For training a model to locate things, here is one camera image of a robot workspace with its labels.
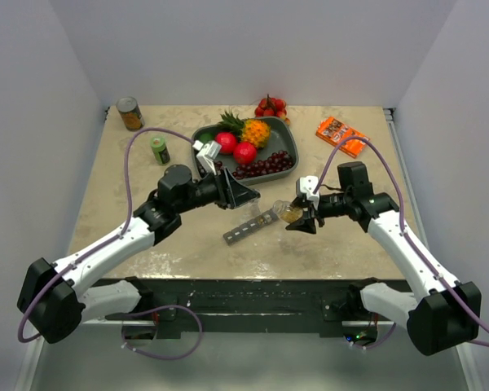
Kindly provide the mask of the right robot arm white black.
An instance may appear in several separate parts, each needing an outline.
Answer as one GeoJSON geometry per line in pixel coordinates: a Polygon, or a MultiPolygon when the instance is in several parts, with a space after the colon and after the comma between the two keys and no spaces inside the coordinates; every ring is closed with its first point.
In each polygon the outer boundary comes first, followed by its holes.
{"type": "Polygon", "coordinates": [[[337,167],[340,190],[321,195],[315,176],[299,178],[289,231],[314,234],[331,217],[357,222],[390,256],[411,291],[399,292],[379,279],[350,285],[343,311],[352,318],[378,314],[404,328],[425,356],[477,338],[482,294],[434,260],[403,219],[401,208],[385,192],[375,193],[364,163],[337,167]]]}

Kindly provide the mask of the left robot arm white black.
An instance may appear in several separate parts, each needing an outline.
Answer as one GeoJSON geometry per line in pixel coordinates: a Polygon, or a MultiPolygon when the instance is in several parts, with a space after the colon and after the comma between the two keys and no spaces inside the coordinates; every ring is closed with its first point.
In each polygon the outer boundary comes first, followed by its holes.
{"type": "Polygon", "coordinates": [[[17,302],[24,325],[31,323],[46,342],[69,336],[81,323],[111,314],[145,319],[152,312],[152,295],[135,279],[96,286],[110,270],[169,237],[181,226],[182,213],[216,204],[236,209],[259,198],[258,191],[239,183],[224,169],[201,180],[185,165],[169,167],[145,203],[109,235],[71,256],[52,263],[40,258],[26,273],[17,302]]]}

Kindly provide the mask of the clear pill bottle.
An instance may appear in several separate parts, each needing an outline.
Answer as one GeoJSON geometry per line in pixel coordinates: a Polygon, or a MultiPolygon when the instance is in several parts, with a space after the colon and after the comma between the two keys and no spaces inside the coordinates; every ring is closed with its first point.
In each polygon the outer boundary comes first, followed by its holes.
{"type": "Polygon", "coordinates": [[[272,206],[273,213],[282,221],[291,224],[303,216],[301,208],[293,206],[291,202],[277,200],[272,206]]]}

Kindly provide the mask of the grey weekly pill organizer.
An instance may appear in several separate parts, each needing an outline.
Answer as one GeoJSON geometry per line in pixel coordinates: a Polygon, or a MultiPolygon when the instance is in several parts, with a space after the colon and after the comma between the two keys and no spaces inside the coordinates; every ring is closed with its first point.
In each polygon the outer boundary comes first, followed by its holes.
{"type": "Polygon", "coordinates": [[[224,233],[222,238],[228,246],[232,246],[279,220],[279,217],[273,209],[268,209],[247,222],[240,224],[238,227],[224,233]]]}

